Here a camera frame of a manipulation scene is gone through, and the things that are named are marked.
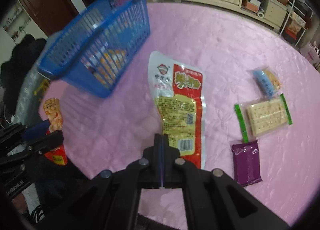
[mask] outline blue plastic basket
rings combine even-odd
[[[39,73],[107,97],[149,35],[146,0],[98,0],[64,28]]]

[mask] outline round table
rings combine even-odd
[[[50,85],[44,100],[60,99],[67,155],[92,178],[103,169],[124,169],[153,145],[161,120],[147,68],[156,50],[206,75],[205,169],[218,167],[233,177],[230,146],[241,140],[234,104],[262,97],[250,71],[270,66],[283,84],[293,125],[260,138],[263,181],[246,190],[292,224],[320,180],[320,74],[275,33],[233,13],[176,3],[150,3],[148,12],[151,36],[110,97],[97,98],[63,81]],[[42,108],[40,115],[46,119]],[[139,213],[187,229],[180,189],[143,190]]]

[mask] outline door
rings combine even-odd
[[[62,30],[78,15],[70,0],[20,0],[20,2],[47,36]]]

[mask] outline purple wrapper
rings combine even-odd
[[[231,148],[237,183],[248,186],[261,182],[258,141],[236,144]]]

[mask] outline screw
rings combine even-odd
[[[146,158],[141,158],[141,159],[139,159],[139,164],[146,166],[149,164],[149,161]]]
[[[212,171],[213,175],[215,175],[216,177],[221,177],[223,175],[223,171],[219,168],[215,168],[213,171]]]
[[[183,164],[185,164],[186,161],[183,158],[179,157],[179,158],[176,158],[176,160],[174,162],[177,165],[183,165]]]
[[[102,170],[100,172],[100,176],[103,178],[109,178],[109,177],[111,177],[111,174],[112,174],[112,172],[108,169]]]

